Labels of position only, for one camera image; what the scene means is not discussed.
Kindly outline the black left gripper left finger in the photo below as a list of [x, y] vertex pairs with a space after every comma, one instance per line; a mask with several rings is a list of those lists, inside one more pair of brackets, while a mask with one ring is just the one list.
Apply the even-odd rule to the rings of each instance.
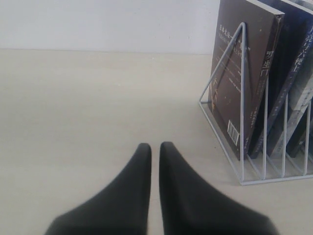
[[147, 234], [151, 174], [151, 147], [141, 143], [113, 181], [88, 201], [56, 217], [46, 234]]

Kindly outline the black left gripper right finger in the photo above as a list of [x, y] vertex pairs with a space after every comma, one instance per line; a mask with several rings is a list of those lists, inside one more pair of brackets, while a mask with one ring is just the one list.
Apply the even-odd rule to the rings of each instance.
[[227, 197], [206, 182], [172, 142], [159, 154], [159, 194], [166, 235], [275, 235], [265, 215]]

